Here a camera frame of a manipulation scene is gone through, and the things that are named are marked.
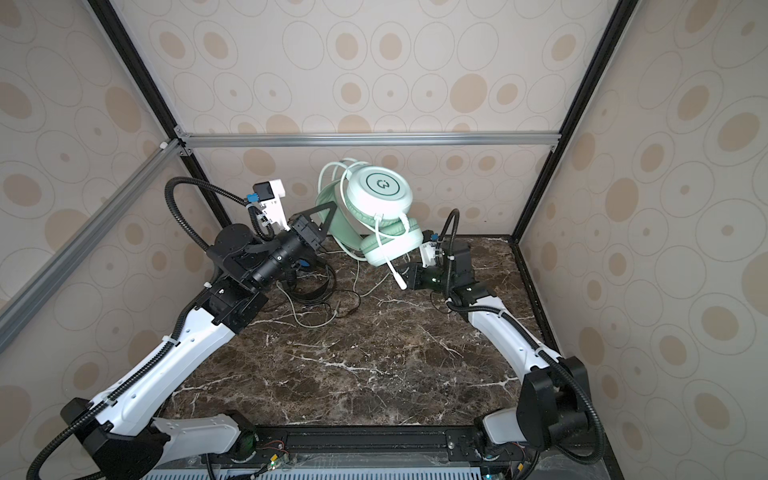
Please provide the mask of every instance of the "wallpaper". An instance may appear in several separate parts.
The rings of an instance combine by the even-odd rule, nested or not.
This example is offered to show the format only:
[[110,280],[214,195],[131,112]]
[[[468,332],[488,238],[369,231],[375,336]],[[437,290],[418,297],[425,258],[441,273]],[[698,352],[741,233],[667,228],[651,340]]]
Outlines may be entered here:
[[[279,178],[286,216],[313,207],[317,177],[330,161],[351,157],[400,173],[413,192],[409,216],[422,229],[440,231],[453,208],[462,212],[460,234],[510,234],[549,155],[548,145],[365,148],[198,148],[211,180],[233,193]],[[325,185],[333,169],[326,170]],[[225,200],[233,219],[250,224],[242,207]],[[361,232],[368,233],[361,227]]]
[[[181,309],[212,274],[205,253],[177,225],[162,189],[185,175],[174,160],[117,226],[0,354],[0,478],[22,480],[29,462],[65,424],[61,407],[90,399],[120,379],[173,329]],[[217,222],[193,187],[177,202],[209,243]],[[76,439],[42,471],[69,480],[96,468]]]
[[765,478],[768,5],[645,2],[522,248],[627,479]]
[[113,0],[196,133],[558,130],[613,0]]
[[0,2],[0,308],[164,135],[76,0]]

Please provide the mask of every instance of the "black metal frame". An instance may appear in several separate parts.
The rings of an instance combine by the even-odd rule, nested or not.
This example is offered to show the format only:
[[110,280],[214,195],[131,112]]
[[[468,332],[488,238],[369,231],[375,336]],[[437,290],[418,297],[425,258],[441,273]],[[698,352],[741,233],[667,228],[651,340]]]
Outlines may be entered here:
[[[112,41],[114,49],[117,51],[118,55],[120,55],[128,72],[130,72],[131,76],[134,78],[136,85],[147,100],[147,103],[157,120],[160,122],[165,134],[168,138],[178,138],[179,142],[184,146],[183,139],[180,138],[176,131],[178,123],[176,122],[173,113],[171,113],[170,108],[168,108],[168,105],[165,103],[160,90],[157,89],[157,85],[154,83],[149,70],[147,70],[147,66],[141,60],[139,52],[136,50],[136,47],[131,41],[131,37],[125,30],[122,22],[120,22],[118,14],[112,7],[112,4],[109,0],[88,0],[88,3],[91,4],[91,8],[96,14],[96,18],[101,23],[101,26],[104,28],[109,39]],[[181,161],[184,162],[184,166],[192,177],[208,181],[208,177],[191,149],[184,149],[184,153],[181,155]],[[227,211],[219,201],[219,197],[208,190],[200,189],[200,192],[203,194],[203,198],[208,203],[208,207],[210,207],[221,226],[226,227],[227,225],[231,225],[232,220],[230,220]]]
[[[176,130],[177,122],[170,108],[168,108],[162,94],[154,83],[146,65],[141,60],[141,56],[133,45],[130,36],[120,22],[117,13],[114,11],[108,0],[88,0],[97,19],[103,26],[107,36],[112,41],[116,51],[120,55],[127,69],[131,73],[136,85],[146,98],[152,108],[155,116],[161,123],[162,128],[169,138],[179,138]],[[531,300],[531,306],[535,315],[537,324],[541,329],[542,340],[550,348],[557,350],[557,344],[554,340],[554,333],[551,330],[546,314],[541,306],[541,301],[535,289],[535,285],[528,272],[520,251],[520,240],[525,233],[526,228],[531,222],[531,218],[536,208],[544,196],[545,190],[570,143],[579,121],[581,120],[586,107],[598,83],[611,60],[611,56],[616,48],[621,35],[637,6],[638,0],[619,0],[605,29],[605,33],[598,44],[594,57],[590,62],[586,75],[579,86],[574,97],[573,103],[566,114],[561,127],[561,139],[558,146],[549,154],[541,173],[534,185],[531,195],[523,208],[522,215],[512,236],[509,238],[512,254],[515,257],[518,270],[520,272],[525,290]],[[201,180],[207,181],[207,176],[198,163],[191,149],[186,150],[187,155],[182,157],[185,167],[190,174]],[[213,211],[222,227],[230,225],[232,222],[224,210],[221,202],[215,194],[202,190],[208,206]],[[459,454],[459,449],[455,446],[449,448],[449,435],[458,435],[464,438],[470,438],[477,432],[474,426],[382,426],[382,427],[363,427],[363,426],[277,426],[277,427],[257,427],[259,432],[266,436],[273,435],[275,439],[284,439],[287,449],[292,452],[445,452],[448,455],[454,455],[452,460],[475,462],[476,465],[484,467],[493,467],[493,462],[483,462],[481,459],[471,461],[464,458],[473,455],[468,452],[466,455]],[[573,442],[575,447],[585,447],[589,449],[591,444],[586,442]],[[503,462],[505,468],[509,461],[517,459],[519,451],[509,452],[509,458]],[[611,450],[610,444],[607,446],[604,457],[608,473],[614,480],[623,480],[624,476],[618,467],[616,458]],[[243,464],[234,464],[234,466],[243,466]]]

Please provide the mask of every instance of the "marble tabletop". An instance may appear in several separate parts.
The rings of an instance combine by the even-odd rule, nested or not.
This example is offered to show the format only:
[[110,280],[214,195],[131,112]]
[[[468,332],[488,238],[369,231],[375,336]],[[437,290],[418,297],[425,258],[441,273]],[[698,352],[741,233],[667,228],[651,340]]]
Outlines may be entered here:
[[[476,279],[539,336],[506,239],[461,240],[471,245]],[[337,250],[332,240],[325,247]],[[323,257],[336,270],[339,288],[361,295],[388,273],[368,263],[360,263],[358,273],[358,263],[344,253]],[[314,273],[300,286],[304,281],[324,279]],[[387,276],[348,316],[356,296],[334,293],[330,302],[343,318],[320,328],[297,325],[279,290],[269,297],[266,312],[172,394],[163,417],[236,409],[257,425],[468,425],[517,404],[520,384],[501,354],[458,314],[438,311],[428,290],[401,291]],[[445,312],[441,298],[432,296]],[[323,308],[297,305],[296,311],[307,326],[327,319]]]

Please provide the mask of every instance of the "headphones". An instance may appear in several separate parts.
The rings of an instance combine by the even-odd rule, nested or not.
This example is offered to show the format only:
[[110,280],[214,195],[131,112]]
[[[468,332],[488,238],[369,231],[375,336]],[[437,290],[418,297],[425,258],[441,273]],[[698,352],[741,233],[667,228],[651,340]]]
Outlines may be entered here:
[[[323,175],[333,166],[331,182],[323,187]],[[336,173],[342,168],[340,179]],[[352,217],[358,220],[371,234],[363,238],[355,231],[345,215],[334,215],[328,230],[339,247],[355,260],[366,261],[373,266],[386,263],[400,289],[406,289],[406,282],[392,266],[392,259],[415,250],[424,243],[419,223],[408,218],[406,212],[413,202],[411,188],[402,175],[384,167],[377,167],[354,158],[330,162],[320,171],[317,181],[315,205],[329,201],[339,204],[336,198],[339,186],[341,203]],[[327,212],[319,215],[325,221]],[[358,257],[352,250],[362,252]]]

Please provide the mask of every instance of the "logo on ear cup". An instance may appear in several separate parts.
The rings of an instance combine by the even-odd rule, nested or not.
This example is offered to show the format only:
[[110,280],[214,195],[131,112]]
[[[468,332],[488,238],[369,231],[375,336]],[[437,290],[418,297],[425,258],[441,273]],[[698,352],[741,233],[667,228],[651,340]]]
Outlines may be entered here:
[[391,197],[400,192],[400,184],[387,174],[376,172],[366,177],[366,185],[375,194]]

